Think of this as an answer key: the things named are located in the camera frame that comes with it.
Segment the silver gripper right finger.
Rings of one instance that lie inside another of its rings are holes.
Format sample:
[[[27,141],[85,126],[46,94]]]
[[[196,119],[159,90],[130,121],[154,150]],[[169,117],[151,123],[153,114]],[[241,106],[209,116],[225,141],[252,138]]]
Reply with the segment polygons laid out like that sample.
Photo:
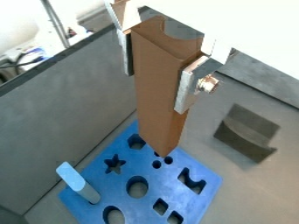
[[[212,94],[221,81],[213,73],[226,64],[232,46],[214,38],[205,38],[202,55],[182,70],[174,110],[184,114],[197,101],[201,92]]]

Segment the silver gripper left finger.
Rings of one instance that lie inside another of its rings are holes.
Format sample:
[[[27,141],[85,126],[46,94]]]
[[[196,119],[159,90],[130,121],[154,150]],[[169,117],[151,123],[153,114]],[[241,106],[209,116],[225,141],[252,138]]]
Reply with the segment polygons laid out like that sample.
[[[123,53],[123,68],[127,76],[135,74],[131,28],[142,23],[134,0],[105,0],[107,12],[117,27],[117,35]]]

